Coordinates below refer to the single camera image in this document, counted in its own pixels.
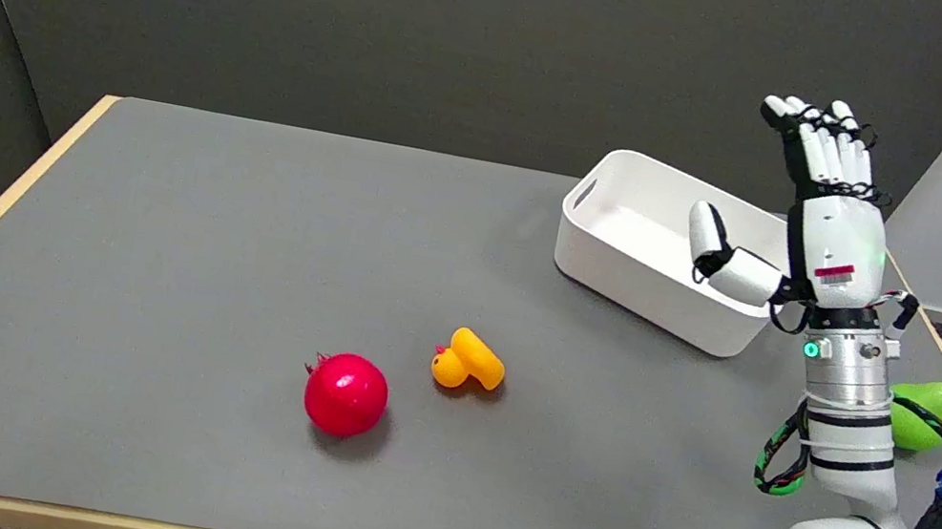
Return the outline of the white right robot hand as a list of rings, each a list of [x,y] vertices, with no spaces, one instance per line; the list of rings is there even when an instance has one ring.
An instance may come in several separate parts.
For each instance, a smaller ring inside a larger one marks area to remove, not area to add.
[[[884,290],[888,257],[883,209],[873,179],[878,134],[844,101],[817,108],[796,96],[767,96],[760,108],[783,144],[795,203],[786,215],[786,268],[729,243],[719,210],[696,202],[688,228],[692,278],[741,304],[804,307],[802,330],[874,330],[885,358],[918,312],[911,293]]]

